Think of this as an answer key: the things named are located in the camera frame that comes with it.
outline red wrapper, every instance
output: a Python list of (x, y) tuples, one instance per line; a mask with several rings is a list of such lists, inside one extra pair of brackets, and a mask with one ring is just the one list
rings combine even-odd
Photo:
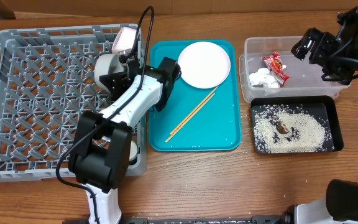
[(262, 59), (266, 63), (266, 66), (273, 71), (276, 80), (281, 86), (284, 86), (285, 81), (290, 77), (283, 72), (283, 63), (281, 62), (280, 54), (274, 52), (273, 55), (263, 57)]

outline black baking tray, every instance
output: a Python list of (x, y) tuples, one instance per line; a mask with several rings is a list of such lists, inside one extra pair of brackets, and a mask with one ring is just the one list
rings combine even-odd
[[(341, 127), (339, 126), (339, 120), (336, 113), (335, 102), (330, 96), (293, 96), (293, 97), (275, 97), (275, 98), (256, 98), (251, 102), (251, 121), (252, 131), (255, 126), (255, 115), (263, 110), (263, 106), (267, 105), (288, 105), (292, 108), (297, 108), (300, 105), (315, 117), (326, 117), (328, 123), (321, 123), (325, 128), (331, 130), (332, 141), (324, 142), (326, 146), (325, 151), (316, 152), (336, 152), (340, 151), (344, 147), (343, 138), (341, 134)], [(271, 154), (269, 152), (259, 150), (257, 144), (259, 142), (254, 141), (255, 150), (259, 154)]]

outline gray dish rack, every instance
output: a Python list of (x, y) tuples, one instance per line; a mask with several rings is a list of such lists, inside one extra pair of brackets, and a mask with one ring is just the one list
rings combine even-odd
[[(55, 177), (79, 115), (111, 104), (109, 93), (94, 83), (93, 69), (100, 55), (111, 53), (122, 27), (137, 25), (0, 31), (0, 182)], [(138, 46), (142, 63), (142, 38)], [(147, 168), (145, 117), (134, 128), (133, 140), (138, 155), (127, 175), (141, 175)], [(95, 144), (108, 146), (103, 140)], [(67, 161), (62, 177), (74, 176)]]

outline round plate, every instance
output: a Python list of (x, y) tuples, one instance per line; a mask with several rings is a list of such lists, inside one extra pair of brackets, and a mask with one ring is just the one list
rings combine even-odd
[(211, 42), (187, 46), (178, 59), (182, 79), (196, 88), (212, 88), (229, 75), (230, 58), (222, 47)]

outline wooden stick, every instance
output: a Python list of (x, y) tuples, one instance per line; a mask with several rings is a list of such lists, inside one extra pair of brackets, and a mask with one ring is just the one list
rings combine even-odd
[(196, 108), (194, 108), (193, 111), (191, 111), (190, 114), (188, 114), (188, 115), (186, 116), (186, 118), (183, 119), (183, 121), (181, 121), (181, 123), (179, 123), (178, 126), (176, 126), (175, 129), (172, 130), (171, 133), (169, 133), (169, 134), (174, 133), (174, 132), (183, 124), (183, 122), (185, 122), (186, 119), (189, 118), (189, 117), (206, 101), (206, 99), (208, 99), (209, 96), (211, 96), (212, 93), (215, 92), (215, 90), (216, 90), (218, 87), (219, 87), (219, 86), (215, 87), (215, 89), (213, 89), (213, 90), (196, 106)]
[(165, 140), (165, 143), (169, 142), (169, 140), (171, 140), (171, 138), (174, 137), (174, 135), (176, 135), (177, 132), (179, 132), (179, 131), (184, 127), (184, 125), (187, 124), (187, 122), (189, 122), (189, 120), (190, 120), (192, 117), (194, 117), (194, 115), (196, 115), (196, 113), (198, 113), (199, 110), (201, 110), (202, 107), (203, 107), (214, 95), (215, 95), (215, 93), (213, 93), (208, 99), (206, 99), (206, 101), (204, 101), (204, 103), (202, 103), (201, 106), (200, 106), (199, 108), (197, 108), (197, 110), (196, 110), (194, 113), (192, 113), (192, 114), (190, 115), (190, 117), (188, 117), (187, 119), (185, 119), (184, 122), (179, 126), (179, 128), (176, 129), (176, 131), (174, 131), (174, 132), (171, 134), (171, 136), (169, 136), (169, 138), (167, 138), (167, 140)]

